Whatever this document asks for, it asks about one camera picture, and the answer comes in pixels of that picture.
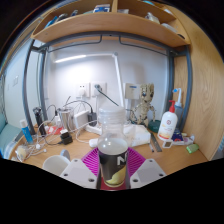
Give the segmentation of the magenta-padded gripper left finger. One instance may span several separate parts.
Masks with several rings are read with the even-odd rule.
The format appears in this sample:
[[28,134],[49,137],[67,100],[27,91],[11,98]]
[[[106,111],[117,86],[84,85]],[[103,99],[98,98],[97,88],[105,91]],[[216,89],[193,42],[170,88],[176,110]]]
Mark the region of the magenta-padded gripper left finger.
[[98,149],[91,150],[81,159],[73,159],[61,177],[81,187],[97,189],[100,178]]

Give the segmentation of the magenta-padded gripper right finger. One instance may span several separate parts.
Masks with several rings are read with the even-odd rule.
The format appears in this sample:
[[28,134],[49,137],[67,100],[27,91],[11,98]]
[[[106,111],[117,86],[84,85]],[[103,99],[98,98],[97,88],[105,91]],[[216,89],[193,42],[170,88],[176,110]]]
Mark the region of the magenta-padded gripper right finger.
[[166,176],[154,159],[145,159],[132,148],[128,149],[126,188],[135,189]]

